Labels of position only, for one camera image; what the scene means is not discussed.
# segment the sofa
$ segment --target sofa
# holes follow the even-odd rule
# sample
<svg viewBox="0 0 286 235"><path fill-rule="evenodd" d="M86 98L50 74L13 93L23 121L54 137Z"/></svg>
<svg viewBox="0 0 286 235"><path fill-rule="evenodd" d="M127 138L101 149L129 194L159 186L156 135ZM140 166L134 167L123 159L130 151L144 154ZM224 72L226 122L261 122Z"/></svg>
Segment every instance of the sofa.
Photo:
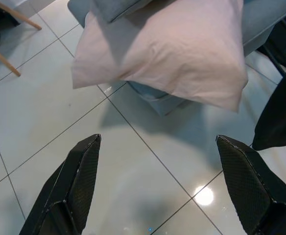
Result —
<svg viewBox="0 0 286 235"><path fill-rule="evenodd" d="M68 8L84 27L91 0L69 0ZM274 25L286 16L286 0L244 0L242 36L244 55L262 46ZM128 82L136 93L161 116L174 110L185 100L152 87Z"/></svg>

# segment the cushion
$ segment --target cushion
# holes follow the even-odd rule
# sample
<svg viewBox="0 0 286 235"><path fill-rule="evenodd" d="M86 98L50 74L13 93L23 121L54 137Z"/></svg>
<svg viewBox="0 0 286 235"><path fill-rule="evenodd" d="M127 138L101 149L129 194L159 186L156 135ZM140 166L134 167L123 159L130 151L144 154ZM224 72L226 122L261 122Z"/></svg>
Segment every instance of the cushion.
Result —
<svg viewBox="0 0 286 235"><path fill-rule="evenodd" d="M72 66L74 88L135 81L238 110L247 83L243 0L154 0L114 23L91 5Z"/></svg>
<svg viewBox="0 0 286 235"><path fill-rule="evenodd" d="M94 0L103 19L111 23L119 17L130 14L150 3L152 0Z"/></svg>

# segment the wooden chair leg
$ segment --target wooden chair leg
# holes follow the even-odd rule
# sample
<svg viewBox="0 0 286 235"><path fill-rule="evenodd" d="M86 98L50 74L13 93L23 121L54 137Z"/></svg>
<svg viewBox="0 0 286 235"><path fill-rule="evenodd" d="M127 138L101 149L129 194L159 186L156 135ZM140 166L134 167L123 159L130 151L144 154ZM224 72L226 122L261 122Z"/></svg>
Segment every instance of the wooden chair leg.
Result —
<svg viewBox="0 0 286 235"><path fill-rule="evenodd" d="M29 20L26 16L20 14L18 11L15 11L9 7L7 7L6 5L0 3L0 8L6 12L8 12L10 15L16 17L16 18L19 18L20 20L28 23L29 25L35 27L36 29L38 30L41 30L42 27L40 27L38 24L34 23L33 21Z"/></svg>
<svg viewBox="0 0 286 235"><path fill-rule="evenodd" d="M15 69L7 60L5 57L0 54L0 61L7 66L16 76L20 77L21 73L18 72L18 70Z"/></svg>

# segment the white tile floor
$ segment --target white tile floor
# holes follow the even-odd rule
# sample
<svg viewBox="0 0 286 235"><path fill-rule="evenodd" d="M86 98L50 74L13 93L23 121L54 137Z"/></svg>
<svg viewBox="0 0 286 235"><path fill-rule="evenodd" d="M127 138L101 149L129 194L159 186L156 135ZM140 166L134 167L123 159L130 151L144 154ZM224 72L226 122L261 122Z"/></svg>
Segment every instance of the white tile floor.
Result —
<svg viewBox="0 0 286 235"><path fill-rule="evenodd" d="M148 228L156 235L244 234L215 136L252 142L281 80L270 61L256 52L246 58L249 83L238 114L193 103L159 117L123 82L72 90L82 28L67 1L32 17L41 31L21 24L3 32L0 52L22 75L0 63L0 235L18 234L45 180L94 133L103 140L84 235L146 235ZM286 147L261 154L286 182Z"/></svg>

